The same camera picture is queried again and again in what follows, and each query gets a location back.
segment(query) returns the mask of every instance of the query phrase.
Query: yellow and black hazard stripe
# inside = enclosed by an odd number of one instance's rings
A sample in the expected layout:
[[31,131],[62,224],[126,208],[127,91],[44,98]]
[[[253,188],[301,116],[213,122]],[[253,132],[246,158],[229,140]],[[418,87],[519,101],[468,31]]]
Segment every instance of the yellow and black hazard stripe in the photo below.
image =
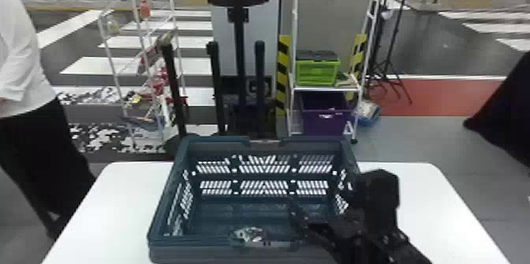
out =
[[280,35],[278,40],[278,64],[276,72],[276,116],[285,116],[289,99],[289,47],[291,37]]
[[349,60],[349,67],[353,70],[355,77],[360,80],[360,71],[364,58],[364,46],[367,36],[365,34],[356,35],[353,42],[352,57]]

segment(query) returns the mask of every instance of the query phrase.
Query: red floor mat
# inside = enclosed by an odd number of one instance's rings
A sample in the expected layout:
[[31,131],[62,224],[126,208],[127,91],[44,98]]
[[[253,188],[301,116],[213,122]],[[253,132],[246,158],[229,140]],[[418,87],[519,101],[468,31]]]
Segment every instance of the red floor mat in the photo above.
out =
[[412,105],[403,91],[399,99],[388,84],[370,91],[371,99],[384,116],[471,116],[502,83],[498,80],[403,80],[412,96]]

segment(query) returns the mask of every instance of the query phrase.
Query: white shirt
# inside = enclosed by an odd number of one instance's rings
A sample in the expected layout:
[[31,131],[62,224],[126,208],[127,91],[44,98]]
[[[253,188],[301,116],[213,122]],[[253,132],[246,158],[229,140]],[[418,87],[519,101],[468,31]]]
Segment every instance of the white shirt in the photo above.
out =
[[36,110],[55,96],[24,5],[21,0],[0,0],[0,118]]

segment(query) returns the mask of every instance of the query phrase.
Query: black fabric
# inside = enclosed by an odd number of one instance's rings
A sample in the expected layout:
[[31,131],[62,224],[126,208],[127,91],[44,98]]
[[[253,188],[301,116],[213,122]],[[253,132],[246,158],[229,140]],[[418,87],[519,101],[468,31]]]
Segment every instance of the black fabric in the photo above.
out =
[[87,160],[72,143],[57,99],[0,119],[0,166],[38,214],[71,217],[95,181]]
[[530,166],[530,52],[464,126]]

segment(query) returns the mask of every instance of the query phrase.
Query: white table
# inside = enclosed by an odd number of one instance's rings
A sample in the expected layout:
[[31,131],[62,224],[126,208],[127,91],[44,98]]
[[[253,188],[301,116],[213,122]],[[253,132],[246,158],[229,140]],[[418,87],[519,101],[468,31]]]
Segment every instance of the white table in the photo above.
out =
[[[359,162],[359,167],[399,176],[399,227],[433,263],[508,263],[433,165]],[[146,235],[170,168],[170,162],[108,165],[43,264],[151,263]]]

